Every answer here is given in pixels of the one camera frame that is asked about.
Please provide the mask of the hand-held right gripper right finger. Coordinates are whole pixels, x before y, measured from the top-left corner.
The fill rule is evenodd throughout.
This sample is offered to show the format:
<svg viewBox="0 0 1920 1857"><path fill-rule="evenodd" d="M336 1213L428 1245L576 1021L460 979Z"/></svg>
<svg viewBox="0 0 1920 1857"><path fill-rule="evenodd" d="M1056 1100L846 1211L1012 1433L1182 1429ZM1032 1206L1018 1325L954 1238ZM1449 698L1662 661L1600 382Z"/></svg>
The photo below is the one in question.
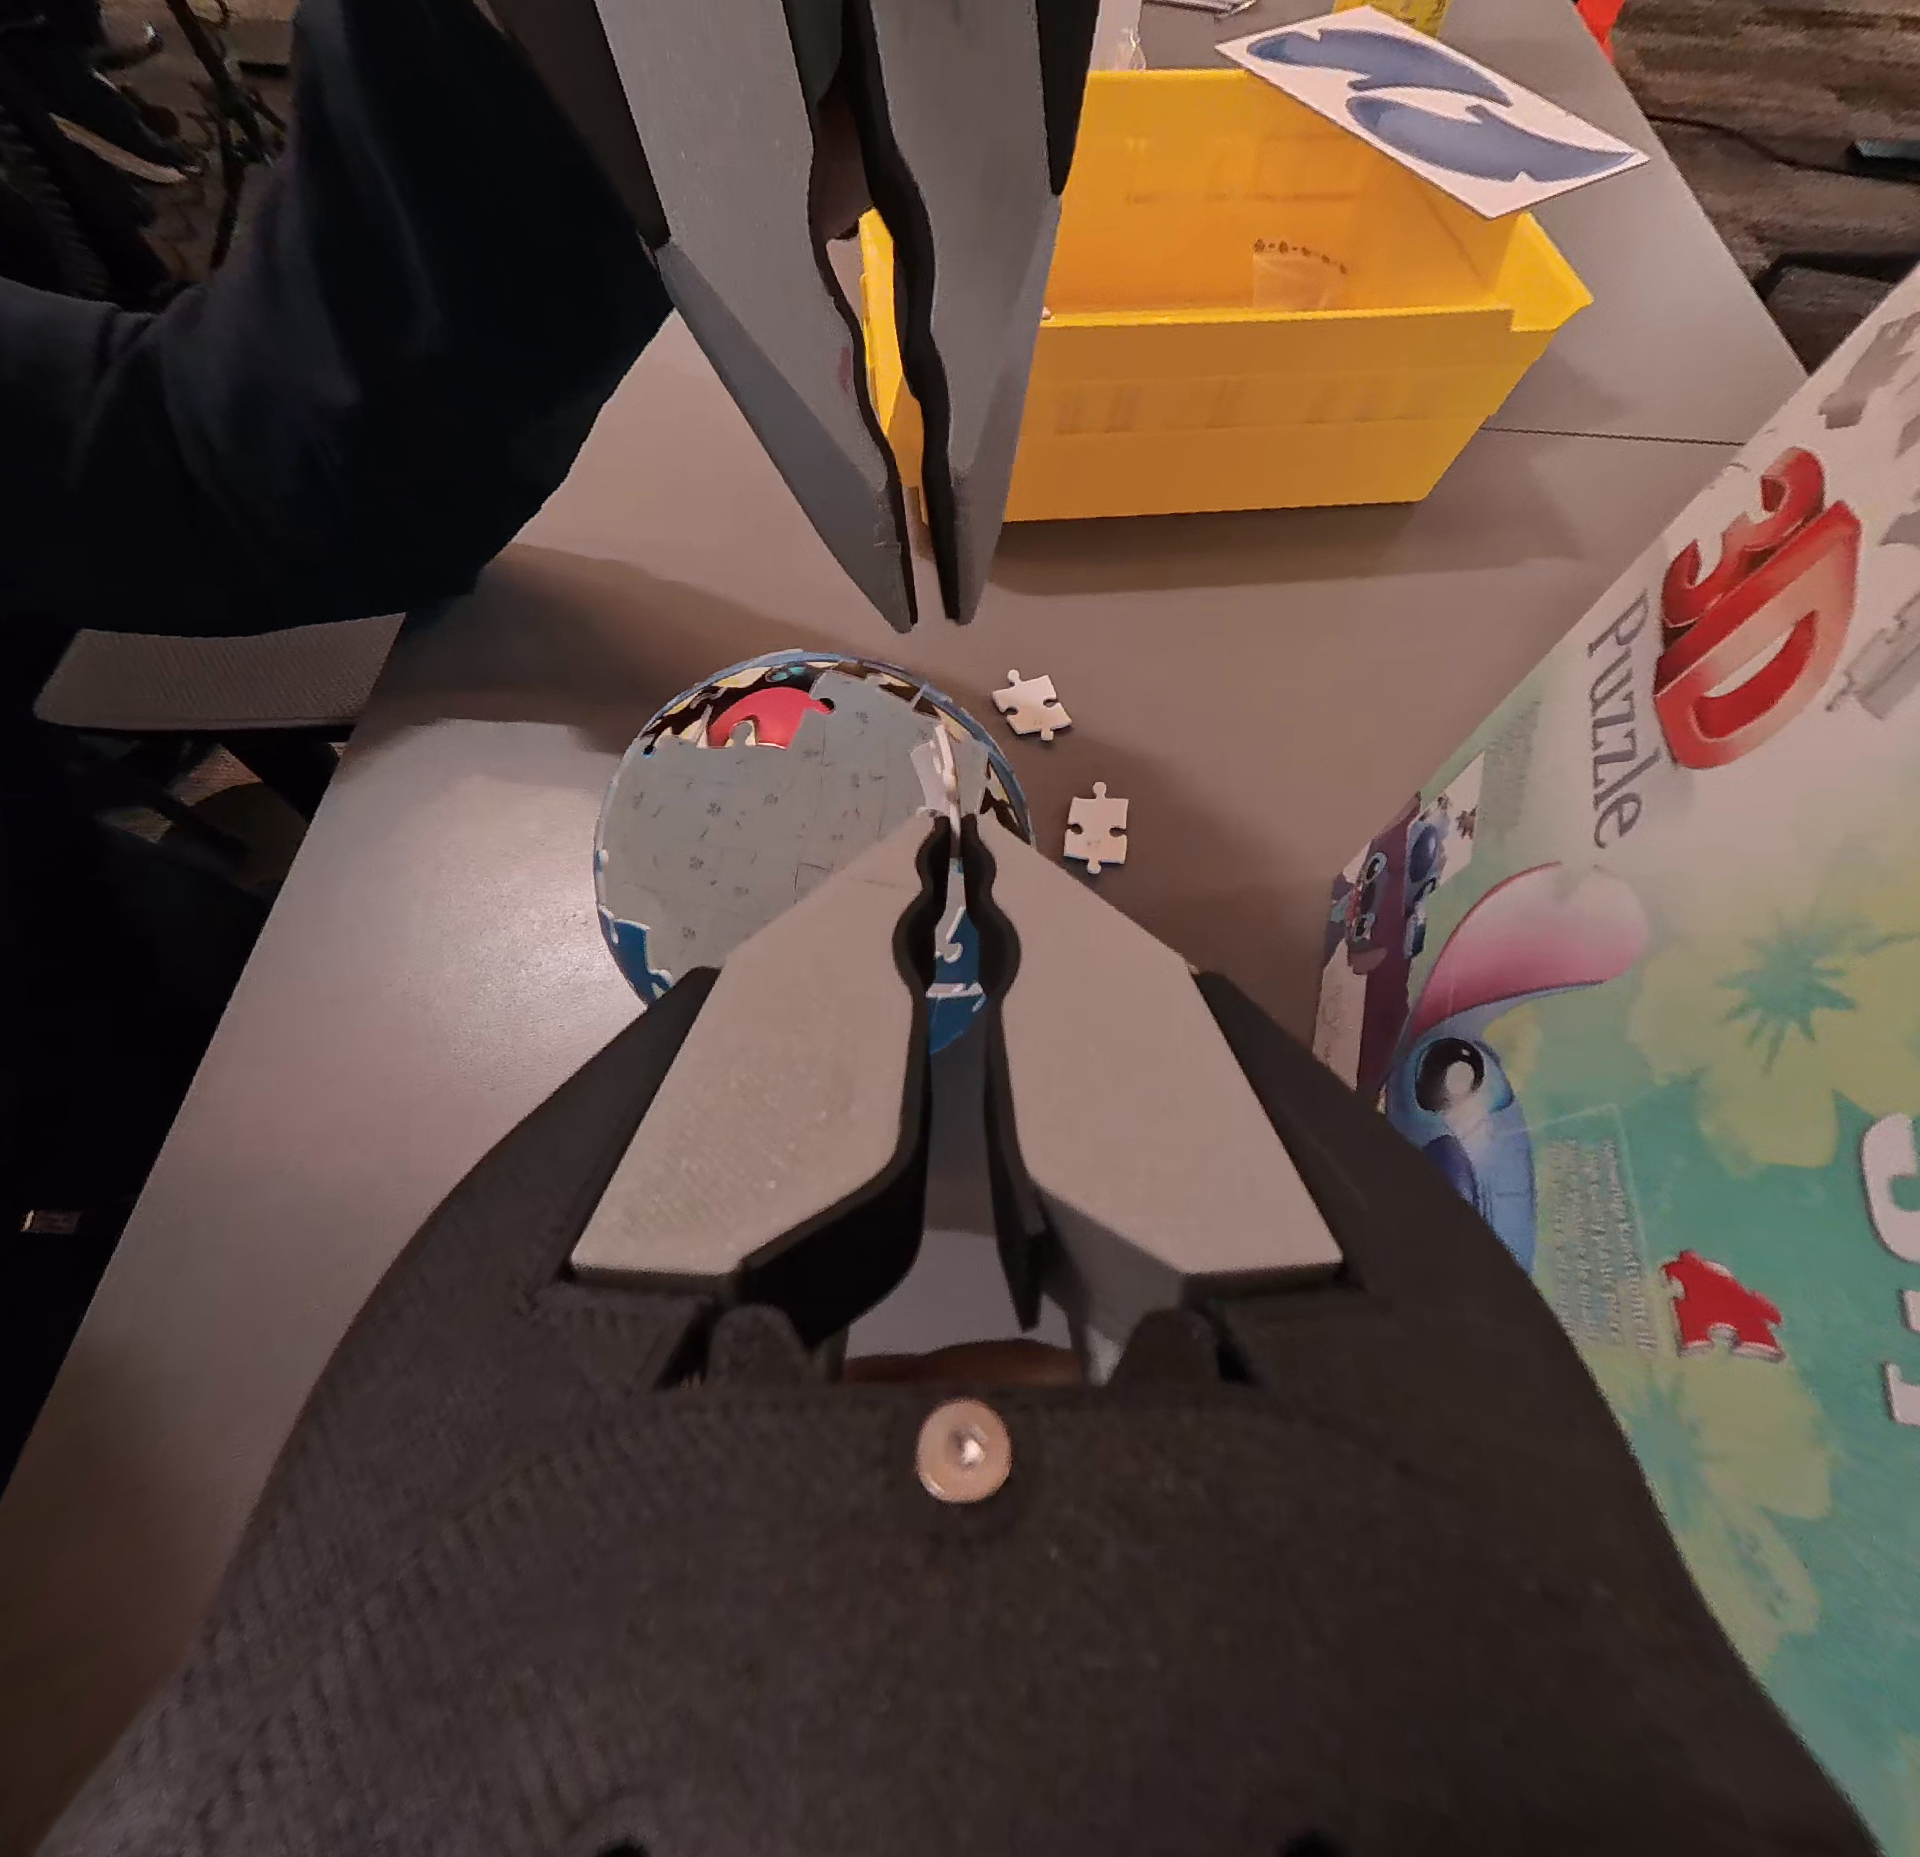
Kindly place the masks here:
<svg viewBox="0 0 1920 1857"><path fill-rule="evenodd" d="M1319 1293L1331 1220L1177 951L996 825L960 829L981 949L983 1140L1023 1325L1110 1379L1141 1323Z"/></svg>

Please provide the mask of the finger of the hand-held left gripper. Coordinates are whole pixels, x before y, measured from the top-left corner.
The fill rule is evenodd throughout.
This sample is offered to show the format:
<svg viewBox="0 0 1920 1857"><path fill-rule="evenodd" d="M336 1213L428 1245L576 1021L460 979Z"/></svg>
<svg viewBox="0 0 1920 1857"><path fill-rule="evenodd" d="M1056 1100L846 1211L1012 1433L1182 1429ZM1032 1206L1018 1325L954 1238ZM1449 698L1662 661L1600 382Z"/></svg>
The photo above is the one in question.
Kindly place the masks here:
<svg viewBox="0 0 1920 1857"><path fill-rule="evenodd" d="M840 568L917 622L900 474L814 227L814 108L785 0L592 0L665 220L656 264Z"/></svg>
<svg viewBox="0 0 1920 1857"><path fill-rule="evenodd" d="M930 555L965 624L1004 531L1065 198L1048 184L1039 0L849 0L846 20Z"/></svg>

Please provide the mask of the person's left forearm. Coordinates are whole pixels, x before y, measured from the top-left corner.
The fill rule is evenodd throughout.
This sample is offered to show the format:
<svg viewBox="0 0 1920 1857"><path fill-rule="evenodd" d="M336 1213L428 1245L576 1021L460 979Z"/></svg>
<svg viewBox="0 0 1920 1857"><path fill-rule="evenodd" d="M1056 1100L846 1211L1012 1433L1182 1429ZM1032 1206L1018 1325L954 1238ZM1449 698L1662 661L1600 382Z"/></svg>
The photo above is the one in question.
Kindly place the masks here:
<svg viewBox="0 0 1920 1857"><path fill-rule="evenodd" d="M475 0L302 0L237 253L158 315L5 285L5 624L181 639L466 595L669 319Z"/></svg>

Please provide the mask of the blue puzzle ball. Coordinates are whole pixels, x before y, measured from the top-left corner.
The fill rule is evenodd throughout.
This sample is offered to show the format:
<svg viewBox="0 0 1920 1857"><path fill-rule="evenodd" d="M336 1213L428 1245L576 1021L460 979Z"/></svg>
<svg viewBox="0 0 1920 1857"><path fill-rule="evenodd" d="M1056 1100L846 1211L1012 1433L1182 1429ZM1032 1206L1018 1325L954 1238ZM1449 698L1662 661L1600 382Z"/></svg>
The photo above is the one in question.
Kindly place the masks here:
<svg viewBox="0 0 1920 1857"><path fill-rule="evenodd" d="M964 814L1034 840L1002 746L908 671L776 650L663 705L615 775L592 852L600 924L643 1007L920 815L934 766Z"/></svg>

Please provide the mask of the printed puzzle box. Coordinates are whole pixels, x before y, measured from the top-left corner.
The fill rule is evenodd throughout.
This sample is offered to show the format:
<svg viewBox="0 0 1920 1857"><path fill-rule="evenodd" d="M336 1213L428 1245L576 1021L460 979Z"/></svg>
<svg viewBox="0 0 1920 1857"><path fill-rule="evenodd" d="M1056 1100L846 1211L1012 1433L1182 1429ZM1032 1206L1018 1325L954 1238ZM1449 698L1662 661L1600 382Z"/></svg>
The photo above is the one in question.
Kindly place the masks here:
<svg viewBox="0 0 1920 1857"><path fill-rule="evenodd" d="M1530 1272L1918 1846L1915 273L1336 873L1315 1055Z"/></svg>

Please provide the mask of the white sheet with blue shapes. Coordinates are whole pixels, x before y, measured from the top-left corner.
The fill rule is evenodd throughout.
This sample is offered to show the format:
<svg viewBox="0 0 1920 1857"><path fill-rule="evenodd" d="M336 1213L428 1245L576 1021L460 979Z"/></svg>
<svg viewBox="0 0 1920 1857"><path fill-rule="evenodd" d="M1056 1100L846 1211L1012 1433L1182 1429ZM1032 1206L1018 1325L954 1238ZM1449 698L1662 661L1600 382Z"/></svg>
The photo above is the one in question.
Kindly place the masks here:
<svg viewBox="0 0 1920 1857"><path fill-rule="evenodd" d="M1218 53L1488 222L1646 164L1632 143L1371 7Z"/></svg>

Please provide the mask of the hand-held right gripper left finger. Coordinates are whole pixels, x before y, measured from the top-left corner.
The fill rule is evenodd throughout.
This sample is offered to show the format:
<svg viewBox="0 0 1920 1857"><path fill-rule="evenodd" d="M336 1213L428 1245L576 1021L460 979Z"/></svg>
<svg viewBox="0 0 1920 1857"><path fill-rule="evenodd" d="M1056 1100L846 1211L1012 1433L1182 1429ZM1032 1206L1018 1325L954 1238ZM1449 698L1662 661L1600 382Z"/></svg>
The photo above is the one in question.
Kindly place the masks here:
<svg viewBox="0 0 1920 1857"><path fill-rule="evenodd" d="M949 819L908 819L640 1020L685 1029L572 1245L574 1281L766 1306L809 1347L903 1282L952 842Z"/></svg>

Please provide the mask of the black office chair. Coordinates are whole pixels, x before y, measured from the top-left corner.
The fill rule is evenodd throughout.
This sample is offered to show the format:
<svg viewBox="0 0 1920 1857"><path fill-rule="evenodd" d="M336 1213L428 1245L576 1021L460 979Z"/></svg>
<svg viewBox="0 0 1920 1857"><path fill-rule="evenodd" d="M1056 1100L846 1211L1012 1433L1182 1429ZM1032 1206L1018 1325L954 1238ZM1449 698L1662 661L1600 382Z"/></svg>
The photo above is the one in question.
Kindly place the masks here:
<svg viewBox="0 0 1920 1857"><path fill-rule="evenodd" d="M237 639L87 630L35 696L43 723L106 734L223 734L354 723L401 618Z"/></svg>

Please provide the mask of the person's right hand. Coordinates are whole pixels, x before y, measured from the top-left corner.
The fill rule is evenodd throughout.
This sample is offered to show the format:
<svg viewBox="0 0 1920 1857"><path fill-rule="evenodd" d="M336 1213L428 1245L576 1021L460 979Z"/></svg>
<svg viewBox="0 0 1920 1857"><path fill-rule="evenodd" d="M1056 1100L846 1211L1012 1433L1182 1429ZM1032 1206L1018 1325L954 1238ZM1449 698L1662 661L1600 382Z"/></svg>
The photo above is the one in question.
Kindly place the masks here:
<svg viewBox="0 0 1920 1857"><path fill-rule="evenodd" d="M846 1384L933 1384L956 1396L1086 1381L1075 1350L1029 1340L962 1343L924 1354L871 1354L843 1365Z"/></svg>

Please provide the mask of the yellow plastic bin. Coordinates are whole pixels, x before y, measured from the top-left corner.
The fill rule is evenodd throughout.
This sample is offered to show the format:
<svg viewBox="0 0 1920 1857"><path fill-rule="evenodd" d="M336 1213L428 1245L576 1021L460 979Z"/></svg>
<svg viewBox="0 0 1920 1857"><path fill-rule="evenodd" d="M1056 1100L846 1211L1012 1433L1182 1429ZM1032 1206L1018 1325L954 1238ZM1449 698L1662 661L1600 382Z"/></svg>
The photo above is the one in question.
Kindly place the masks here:
<svg viewBox="0 0 1920 1857"><path fill-rule="evenodd" d="M1004 517L1425 500L1591 301L1245 68L1096 70Z"/></svg>

